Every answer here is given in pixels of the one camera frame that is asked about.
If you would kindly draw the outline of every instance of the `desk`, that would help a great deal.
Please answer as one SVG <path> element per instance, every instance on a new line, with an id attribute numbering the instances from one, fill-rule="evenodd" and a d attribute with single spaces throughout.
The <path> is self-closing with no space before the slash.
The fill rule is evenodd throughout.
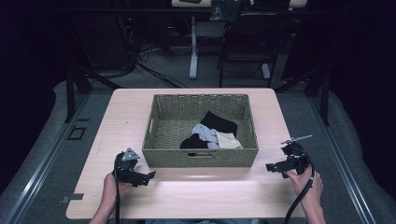
<path id="1" fill-rule="evenodd" d="M 153 94 L 248 94 L 259 152 L 249 168 L 155 168 L 142 153 Z M 284 217 L 295 199 L 291 183 L 266 163 L 284 161 L 281 142 L 290 139 L 276 95 L 271 89 L 119 89 L 114 91 L 66 215 L 93 217 L 101 200 L 103 179 L 114 159 L 131 147 L 141 156 L 135 170 L 157 171 L 147 186 L 131 188 L 120 203 L 120 217 L 261 218 Z M 299 205 L 294 217 L 304 217 Z"/>
<path id="2" fill-rule="evenodd" d="M 179 0 L 172 0 L 172 7 L 211 7 L 212 0 L 202 0 L 201 3 L 186 3 L 180 2 Z M 307 0 L 290 0 L 290 9 L 305 7 Z M 223 27 L 219 28 L 219 36 L 222 36 Z M 196 48 L 196 22 L 195 17 L 192 16 L 191 20 L 191 63 L 190 63 L 190 79 L 197 78 L 197 67 L 198 67 L 198 53 Z"/>

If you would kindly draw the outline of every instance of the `office chair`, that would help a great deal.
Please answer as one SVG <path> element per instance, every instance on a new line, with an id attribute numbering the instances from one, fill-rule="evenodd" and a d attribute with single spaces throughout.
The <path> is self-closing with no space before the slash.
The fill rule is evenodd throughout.
<path id="1" fill-rule="evenodd" d="M 241 14 L 236 22 L 224 26 L 222 46 L 218 61 L 219 87 L 222 87 L 224 62 L 257 63 L 258 69 L 271 64 L 267 87 L 276 67 L 280 44 L 290 28 L 289 18 L 282 15 L 260 13 Z"/>

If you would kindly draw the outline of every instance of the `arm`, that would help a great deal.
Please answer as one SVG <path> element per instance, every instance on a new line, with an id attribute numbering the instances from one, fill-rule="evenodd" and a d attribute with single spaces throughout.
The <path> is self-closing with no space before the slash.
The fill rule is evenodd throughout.
<path id="1" fill-rule="evenodd" d="M 127 192 L 131 184 L 119 183 L 120 197 L 122 198 Z M 104 180 L 104 187 L 102 193 L 102 200 L 99 204 L 99 208 L 91 220 L 91 224 L 106 224 L 113 213 L 116 205 L 116 179 L 113 174 L 107 174 Z"/>
<path id="2" fill-rule="evenodd" d="M 311 178 L 312 167 L 309 165 L 303 174 L 296 175 L 292 171 L 285 172 L 291 180 L 293 185 L 294 193 L 299 195 L 305 187 L 308 180 Z M 314 181 L 312 188 L 305 194 L 301 200 L 301 206 L 303 207 L 306 221 L 308 223 L 326 223 L 324 219 L 323 209 L 320 205 L 320 196 L 323 190 L 323 182 L 320 178 L 320 174 L 315 172 Z"/>

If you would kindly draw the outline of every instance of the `gray cloth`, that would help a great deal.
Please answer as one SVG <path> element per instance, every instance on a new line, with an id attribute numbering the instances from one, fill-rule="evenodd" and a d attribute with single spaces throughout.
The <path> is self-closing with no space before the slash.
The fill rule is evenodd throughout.
<path id="1" fill-rule="evenodd" d="M 212 134 L 212 130 L 204 124 L 197 124 L 192 128 L 192 134 L 198 133 L 199 139 L 207 142 L 208 148 L 219 148 L 218 138 Z"/>

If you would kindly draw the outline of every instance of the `white cloth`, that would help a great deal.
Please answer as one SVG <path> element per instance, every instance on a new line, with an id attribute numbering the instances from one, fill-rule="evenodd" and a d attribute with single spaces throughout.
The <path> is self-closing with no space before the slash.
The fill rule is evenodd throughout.
<path id="1" fill-rule="evenodd" d="M 208 148 L 243 148 L 233 133 L 221 133 L 201 123 L 192 128 L 192 134 L 195 133 L 198 133 L 199 139 L 207 142 Z"/>
<path id="2" fill-rule="evenodd" d="M 218 138 L 219 148 L 243 148 L 238 139 L 233 136 L 233 133 L 221 133 L 214 129 L 212 133 Z"/>

